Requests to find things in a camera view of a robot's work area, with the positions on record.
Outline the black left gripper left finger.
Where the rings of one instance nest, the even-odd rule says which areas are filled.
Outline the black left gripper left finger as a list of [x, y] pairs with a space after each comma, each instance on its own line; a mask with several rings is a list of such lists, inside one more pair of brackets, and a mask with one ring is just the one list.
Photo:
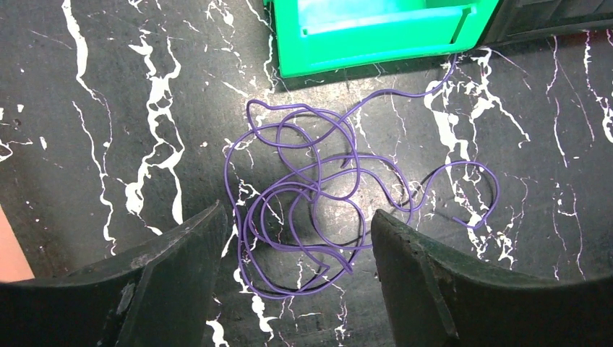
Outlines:
[[1, 285], [3, 346], [201, 346], [220, 255], [223, 205], [57, 278]]

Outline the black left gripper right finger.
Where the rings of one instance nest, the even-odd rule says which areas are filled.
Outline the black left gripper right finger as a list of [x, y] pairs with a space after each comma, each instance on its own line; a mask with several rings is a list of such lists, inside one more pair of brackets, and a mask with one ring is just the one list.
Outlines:
[[612, 277], [560, 282], [483, 262], [384, 210], [373, 253], [397, 346], [610, 346]]

